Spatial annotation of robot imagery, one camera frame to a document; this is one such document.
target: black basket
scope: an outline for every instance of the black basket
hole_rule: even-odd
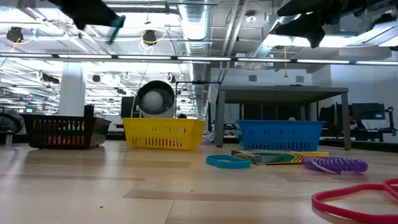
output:
[[[88,149],[105,142],[108,120],[74,116],[22,114],[29,146],[52,149]]]

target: green box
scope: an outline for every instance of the green box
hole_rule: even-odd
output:
[[[326,156],[329,152],[295,152],[295,151],[274,151],[274,150],[232,150],[232,156],[242,159],[249,159],[254,165],[264,164],[301,164],[306,156]]]

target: purple coil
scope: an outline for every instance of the purple coil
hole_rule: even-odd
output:
[[[304,166],[311,170],[339,174],[341,171],[365,172],[368,164],[362,159],[342,157],[304,157]]]

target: yellow basket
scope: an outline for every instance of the yellow basket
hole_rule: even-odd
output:
[[[129,147],[194,150],[201,144],[205,122],[195,119],[123,118]]]

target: wooden floor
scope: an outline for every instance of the wooden floor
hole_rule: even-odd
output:
[[[364,174],[333,175],[303,165],[224,170],[197,151],[128,149],[106,141],[95,149],[0,148],[0,223],[354,223],[316,211],[312,194],[398,177],[398,154],[320,148],[369,163]],[[398,213],[384,192],[362,192],[328,203],[359,212]]]

